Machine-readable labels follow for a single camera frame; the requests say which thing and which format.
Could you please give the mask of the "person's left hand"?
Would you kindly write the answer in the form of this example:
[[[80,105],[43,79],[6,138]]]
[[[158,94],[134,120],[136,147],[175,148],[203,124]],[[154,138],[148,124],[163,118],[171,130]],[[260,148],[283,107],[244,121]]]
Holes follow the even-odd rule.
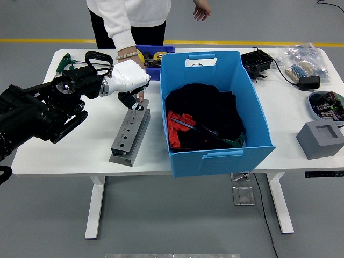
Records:
[[[195,20],[206,21],[207,18],[211,15],[211,8],[208,3],[208,0],[193,0],[195,4],[195,9],[193,12],[193,17]]]

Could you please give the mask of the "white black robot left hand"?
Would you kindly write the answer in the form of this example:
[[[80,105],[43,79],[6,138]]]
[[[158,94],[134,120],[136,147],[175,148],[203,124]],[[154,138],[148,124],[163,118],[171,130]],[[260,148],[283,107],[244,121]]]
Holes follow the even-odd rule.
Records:
[[[114,65],[112,76],[105,76],[102,81],[100,96],[107,96],[118,92],[118,99],[130,110],[143,111],[145,108],[139,104],[134,95],[145,90],[151,80],[135,61],[127,60]]]

